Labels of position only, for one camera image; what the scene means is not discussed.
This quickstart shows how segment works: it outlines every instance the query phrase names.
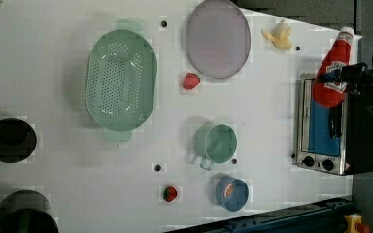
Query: white tabletop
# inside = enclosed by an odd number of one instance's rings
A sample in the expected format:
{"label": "white tabletop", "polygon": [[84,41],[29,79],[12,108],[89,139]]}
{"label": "white tabletop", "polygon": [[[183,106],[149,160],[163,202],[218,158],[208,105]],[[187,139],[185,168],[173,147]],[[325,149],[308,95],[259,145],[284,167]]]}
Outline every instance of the white tabletop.
{"label": "white tabletop", "polygon": [[[252,52],[244,69],[191,92],[196,72],[184,46],[193,0],[7,0],[0,8],[0,119],[35,128],[39,147],[18,164],[0,163],[0,201],[20,189],[43,193],[60,232],[162,232],[351,195],[352,177],[292,165],[296,84],[314,73],[337,31],[288,20],[301,51],[278,50],[261,35],[279,17],[244,11]],[[85,108],[89,52],[120,18],[140,22],[157,53],[153,112],[128,143],[111,143]],[[166,19],[168,27],[160,22]],[[357,38],[354,43],[356,60]],[[237,132],[236,165],[199,167],[192,135],[200,124],[230,124]],[[163,171],[153,170],[161,164]],[[245,208],[230,213],[214,200],[228,174],[250,186]],[[176,186],[174,203],[162,188]]]}

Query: ketchup bottle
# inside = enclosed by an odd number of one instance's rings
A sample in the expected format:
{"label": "ketchup bottle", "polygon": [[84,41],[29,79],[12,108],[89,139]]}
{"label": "ketchup bottle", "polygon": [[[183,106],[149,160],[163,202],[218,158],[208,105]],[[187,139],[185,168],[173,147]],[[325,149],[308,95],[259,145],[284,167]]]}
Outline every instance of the ketchup bottle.
{"label": "ketchup bottle", "polygon": [[328,81],[325,74],[349,64],[354,30],[343,27],[337,40],[323,61],[314,81],[313,98],[321,106],[332,108],[344,100],[347,83]]}

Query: oven knob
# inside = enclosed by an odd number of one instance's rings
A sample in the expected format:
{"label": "oven knob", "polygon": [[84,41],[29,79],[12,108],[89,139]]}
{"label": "oven knob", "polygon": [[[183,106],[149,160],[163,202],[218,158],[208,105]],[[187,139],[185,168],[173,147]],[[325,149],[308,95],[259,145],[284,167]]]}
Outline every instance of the oven knob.
{"label": "oven knob", "polygon": [[331,171],[332,169],[334,169],[334,163],[329,159],[322,162],[321,164],[326,171]]}
{"label": "oven knob", "polygon": [[304,158],[304,160],[302,160],[303,163],[305,163],[305,165],[307,165],[307,167],[312,167],[314,165],[314,158],[310,157],[310,156],[306,156]]}

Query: red fruit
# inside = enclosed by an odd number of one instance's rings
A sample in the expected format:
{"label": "red fruit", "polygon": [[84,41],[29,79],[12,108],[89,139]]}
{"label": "red fruit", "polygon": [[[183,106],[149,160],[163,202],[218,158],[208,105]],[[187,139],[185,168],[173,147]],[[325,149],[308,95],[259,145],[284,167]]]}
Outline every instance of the red fruit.
{"label": "red fruit", "polygon": [[199,79],[197,75],[187,73],[186,77],[184,78],[183,88],[185,90],[192,90],[196,88],[199,85],[199,83],[201,83],[201,79]]}
{"label": "red fruit", "polygon": [[163,199],[167,202],[172,202],[177,196],[177,189],[175,189],[173,186],[167,186],[163,191]]}

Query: black pot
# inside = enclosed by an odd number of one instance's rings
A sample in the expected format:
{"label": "black pot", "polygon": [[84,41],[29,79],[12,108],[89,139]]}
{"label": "black pot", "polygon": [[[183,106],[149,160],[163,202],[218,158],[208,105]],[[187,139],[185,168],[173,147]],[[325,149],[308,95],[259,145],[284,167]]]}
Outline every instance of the black pot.
{"label": "black pot", "polygon": [[33,128],[26,122],[9,118],[0,121],[0,161],[20,162],[29,157],[36,148],[37,138]]}
{"label": "black pot", "polygon": [[50,210],[49,201],[39,192],[13,193],[0,203],[0,233],[59,233]]}

